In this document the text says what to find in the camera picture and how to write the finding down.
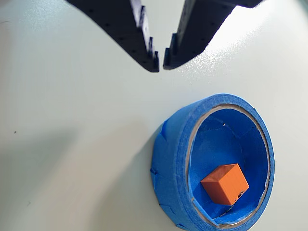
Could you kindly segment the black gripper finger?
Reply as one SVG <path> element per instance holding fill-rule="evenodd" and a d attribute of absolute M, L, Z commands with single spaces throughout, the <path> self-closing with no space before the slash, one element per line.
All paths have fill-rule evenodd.
<path fill-rule="evenodd" d="M 254 8 L 260 0 L 186 0 L 177 32 L 166 48 L 163 68 L 172 70 L 201 54 L 236 6 Z"/>
<path fill-rule="evenodd" d="M 140 0 L 69 0 L 149 72 L 159 72 L 146 7 Z"/>

